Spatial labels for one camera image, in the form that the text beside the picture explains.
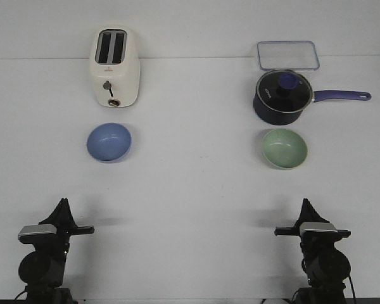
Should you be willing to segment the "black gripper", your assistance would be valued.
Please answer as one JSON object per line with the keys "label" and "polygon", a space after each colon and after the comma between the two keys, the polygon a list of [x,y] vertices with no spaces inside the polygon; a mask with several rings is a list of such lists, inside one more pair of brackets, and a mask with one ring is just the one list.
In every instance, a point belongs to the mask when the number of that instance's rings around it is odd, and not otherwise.
{"label": "black gripper", "polygon": [[69,250],[72,236],[94,233],[92,225],[78,226],[74,222],[67,198],[62,198],[47,220],[39,222],[39,226],[45,228],[39,244],[54,250]]}
{"label": "black gripper", "polygon": [[298,236],[303,250],[325,250],[351,236],[351,231],[337,229],[330,221],[322,218],[311,202],[304,198],[298,221],[292,227],[276,227],[276,236]]}

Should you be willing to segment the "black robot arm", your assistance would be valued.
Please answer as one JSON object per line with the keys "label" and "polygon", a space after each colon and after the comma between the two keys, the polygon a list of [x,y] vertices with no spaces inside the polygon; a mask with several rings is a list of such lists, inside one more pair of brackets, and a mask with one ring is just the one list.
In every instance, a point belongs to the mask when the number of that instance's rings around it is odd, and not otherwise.
{"label": "black robot arm", "polygon": [[348,238],[349,230],[335,228],[305,198],[294,226],[276,227],[274,234],[300,239],[301,267],[308,286],[294,292],[291,303],[346,303],[344,280],[351,279],[351,265],[335,243]]}
{"label": "black robot arm", "polygon": [[70,238],[93,232],[93,226],[75,223],[67,198],[60,200],[48,218],[20,230],[19,242],[34,247],[18,267],[18,276],[26,284],[25,303],[77,303],[71,291],[62,287]]}

